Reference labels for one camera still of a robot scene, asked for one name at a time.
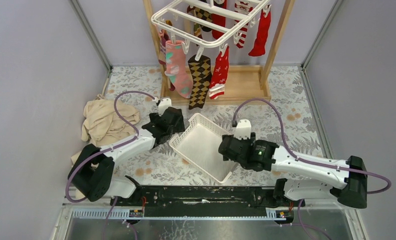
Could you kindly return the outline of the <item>white plastic basket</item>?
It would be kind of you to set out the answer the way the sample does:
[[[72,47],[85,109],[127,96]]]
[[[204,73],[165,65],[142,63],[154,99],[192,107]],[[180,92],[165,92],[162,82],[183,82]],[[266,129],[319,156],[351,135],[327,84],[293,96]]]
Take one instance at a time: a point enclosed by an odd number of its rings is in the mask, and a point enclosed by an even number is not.
[[[207,174],[215,182],[224,184],[237,167],[233,161],[224,161],[218,152],[223,135],[230,135],[224,128],[200,113],[189,120],[182,134],[174,134],[169,146],[176,154]]]

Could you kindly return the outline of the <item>brown yellow argyle sock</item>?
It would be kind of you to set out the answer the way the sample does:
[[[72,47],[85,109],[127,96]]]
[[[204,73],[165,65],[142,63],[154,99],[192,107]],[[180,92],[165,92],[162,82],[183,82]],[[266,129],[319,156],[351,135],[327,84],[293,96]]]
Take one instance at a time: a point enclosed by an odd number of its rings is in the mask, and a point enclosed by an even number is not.
[[[212,78],[211,59],[207,56],[200,56],[198,60],[196,55],[188,60],[193,86],[189,98],[188,109],[203,108],[209,91]]]

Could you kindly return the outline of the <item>wooden hanger stand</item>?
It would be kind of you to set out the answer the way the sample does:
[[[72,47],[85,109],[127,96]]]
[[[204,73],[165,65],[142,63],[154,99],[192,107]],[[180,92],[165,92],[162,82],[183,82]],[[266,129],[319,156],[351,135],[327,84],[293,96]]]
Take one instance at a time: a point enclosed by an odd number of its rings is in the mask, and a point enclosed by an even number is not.
[[[282,13],[280,15],[279,22],[277,24],[277,29],[274,34],[274,38],[269,50],[268,57],[266,59],[265,65],[233,65],[229,68],[226,93],[223,96],[218,97],[215,100],[208,100],[209,105],[233,105],[238,104],[241,101],[247,100],[252,97],[263,98],[266,100],[271,100],[271,93],[268,84],[268,77],[270,70],[272,68],[275,56],[277,54],[278,48],[280,46],[283,34],[285,32],[290,14],[294,6],[293,0],[287,0],[284,3]],[[152,7],[152,2],[145,0],[143,2],[145,7],[145,12],[147,15],[152,40],[154,43],[156,54],[160,53],[159,36],[157,31],[159,30],[155,27],[151,21],[150,17],[155,13]],[[175,41],[177,38],[170,35],[171,40]],[[223,52],[228,40],[223,46],[217,47],[219,52]],[[190,46],[196,45],[194,43],[183,44],[184,53],[188,53]],[[197,57],[199,58],[205,49],[198,46]]]

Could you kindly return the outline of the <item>red snowflake santa sock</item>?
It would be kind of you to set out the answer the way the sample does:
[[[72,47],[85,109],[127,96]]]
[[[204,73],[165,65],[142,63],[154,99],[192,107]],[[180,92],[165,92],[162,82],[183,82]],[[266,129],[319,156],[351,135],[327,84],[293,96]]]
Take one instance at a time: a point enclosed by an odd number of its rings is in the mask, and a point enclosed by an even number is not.
[[[224,95],[229,67],[229,46],[226,45],[224,51],[219,52],[215,59],[215,66],[209,86],[210,99],[213,100]]]

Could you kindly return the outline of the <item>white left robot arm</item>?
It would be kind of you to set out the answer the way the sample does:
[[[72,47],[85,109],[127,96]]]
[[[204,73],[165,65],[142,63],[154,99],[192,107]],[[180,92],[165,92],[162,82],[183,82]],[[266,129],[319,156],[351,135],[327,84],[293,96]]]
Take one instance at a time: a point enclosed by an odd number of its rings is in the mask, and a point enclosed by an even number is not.
[[[150,151],[169,141],[176,133],[185,131],[183,112],[168,107],[162,114],[149,115],[150,122],[135,135],[106,146],[90,143],[80,152],[67,180],[83,194],[83,199],[95,202],[102,197],[121,197],[128,205],[141,199],[139,185],[131,177],[116,176],[115,170],[124,161]]]

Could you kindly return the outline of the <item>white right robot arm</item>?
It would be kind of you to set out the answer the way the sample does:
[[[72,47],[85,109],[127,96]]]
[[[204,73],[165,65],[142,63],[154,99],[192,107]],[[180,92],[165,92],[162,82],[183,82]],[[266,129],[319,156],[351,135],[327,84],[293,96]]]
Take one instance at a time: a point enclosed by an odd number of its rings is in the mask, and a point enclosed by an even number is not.
[[[368,177],[360,157],[351,156],[347,160],[332,160],[311,157],[303,162],[303,154],[288,152],[284,146],[266,140],[237,139],[233,135],[223,135],[218,152],[224,161],[238,163],[246,170],[256,172],[288,172],[305,177],[305,180],[280,178],[272,193],[267,197],[270,207],[297,205],[306,199],[337,199],[350,208],[367,207]]]

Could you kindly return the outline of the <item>white plastic clip hanger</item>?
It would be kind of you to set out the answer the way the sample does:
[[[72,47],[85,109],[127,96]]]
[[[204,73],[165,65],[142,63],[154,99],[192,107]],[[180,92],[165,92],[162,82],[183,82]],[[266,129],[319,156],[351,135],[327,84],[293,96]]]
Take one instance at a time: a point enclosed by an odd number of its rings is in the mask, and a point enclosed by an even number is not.
[[[238,44],[241,40],[245,39],[245,29],[253,27],[257,21],[261,18],[261,12],[267,13],[271,10],[269,0],[244,0],[238,1],[237,9],[229,10],[214,6],[213,0],[174,0],[162,9],[155,12],[151,17],[151,23],[158,29],[165,30],[169,35],[174,37],[180,37],[186,41],[186,44],[194,43],[202,49],[211,49],[223,46],[229,39],[233,39],[235,44]],[[219,26],[206,21],[200,20],[187,13],[188,6],[195,6],[203,9],[210,14],[218,14],[226,18],[225,27]],[[193,33],[189,33],[184,28],[171,26],[165,21],[165,17],[172,14],[174,19],[177,20],[179,17],[193,23],[200,23],[207,25],[212,30],[222,32],[223,35],[215,40],[204,40],[194,36]]]

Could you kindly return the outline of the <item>beige crumpled cloth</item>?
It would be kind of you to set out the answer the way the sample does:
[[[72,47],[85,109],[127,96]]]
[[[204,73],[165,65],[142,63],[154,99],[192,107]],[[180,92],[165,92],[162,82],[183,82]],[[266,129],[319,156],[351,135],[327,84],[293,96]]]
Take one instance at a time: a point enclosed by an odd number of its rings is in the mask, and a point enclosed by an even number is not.
[[[83,109],[81,140],[96,147],[113,144],[132,134],[133,127],[124,122],[114,110],[114,101],[98,94]]]

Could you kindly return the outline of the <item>pink patterned sock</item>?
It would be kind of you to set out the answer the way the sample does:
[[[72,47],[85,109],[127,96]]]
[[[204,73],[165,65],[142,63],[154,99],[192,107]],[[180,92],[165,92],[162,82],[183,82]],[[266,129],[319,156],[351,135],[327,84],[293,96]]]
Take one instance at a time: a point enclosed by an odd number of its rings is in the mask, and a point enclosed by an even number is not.
[[[166,71],[170,82],[178,94],[186,99],[190,98],[192,79],[186,72],[186,55],[182,48],[183,41],[168,40],[166,42]]]

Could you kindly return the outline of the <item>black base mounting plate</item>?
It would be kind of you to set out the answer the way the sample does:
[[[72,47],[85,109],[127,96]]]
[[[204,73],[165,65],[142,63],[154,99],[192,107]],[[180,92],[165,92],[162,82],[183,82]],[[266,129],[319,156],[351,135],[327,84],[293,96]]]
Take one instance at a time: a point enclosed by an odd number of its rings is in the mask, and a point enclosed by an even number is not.
[[[117,207],[138,207],[145,217],[267,217],[268,210],[291,210],[299,201],[280,190],[260,186],[160,186],[137,188],[129,198],[111,200]]]

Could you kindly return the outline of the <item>pink purple striped sock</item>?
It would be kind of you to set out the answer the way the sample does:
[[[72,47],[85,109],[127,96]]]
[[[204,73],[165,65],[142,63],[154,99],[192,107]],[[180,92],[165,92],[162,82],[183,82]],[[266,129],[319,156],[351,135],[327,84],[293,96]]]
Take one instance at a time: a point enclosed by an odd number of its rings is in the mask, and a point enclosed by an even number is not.
[[[170,39],[165,30],[161,30],[158,34],[160,40],[160,53],[158,61],[163,66],[166,66],[166,42]]]

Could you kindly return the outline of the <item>plain red sock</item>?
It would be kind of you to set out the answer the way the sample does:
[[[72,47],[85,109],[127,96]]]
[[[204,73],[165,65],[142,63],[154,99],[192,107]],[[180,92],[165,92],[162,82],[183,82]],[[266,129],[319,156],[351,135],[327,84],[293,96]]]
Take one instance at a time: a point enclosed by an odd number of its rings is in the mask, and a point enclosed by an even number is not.
[[[259,57],[266,53],[266,43],[269,36],[269,29],[271,26],[272,14],[269,10],[267,13],[261,12],[261,18],[258,25],[257,35],[254,41],[253,48],[248,53],[251,57]]]

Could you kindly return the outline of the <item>red bow sock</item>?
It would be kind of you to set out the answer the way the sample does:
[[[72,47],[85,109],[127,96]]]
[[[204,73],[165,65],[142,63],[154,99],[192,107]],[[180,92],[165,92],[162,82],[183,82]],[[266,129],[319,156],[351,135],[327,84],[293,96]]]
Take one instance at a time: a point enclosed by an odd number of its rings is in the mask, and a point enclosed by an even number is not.
[[[215,7],[219,7],[219,8],[223,8],[226,9],[227,7],[227,1],[226,0],[214,0],[214,6]],[[218,15],[215,13],[211,14],[211,18],[212,18],[212,22],[216,25],[219,25],[221,27],[225,27],[226,24],[226,18],[222,15]],[[218,38],[220,38],[223,35],[222,32],[217,31],[217,30],[212,30],[212,37],[217,40]]]

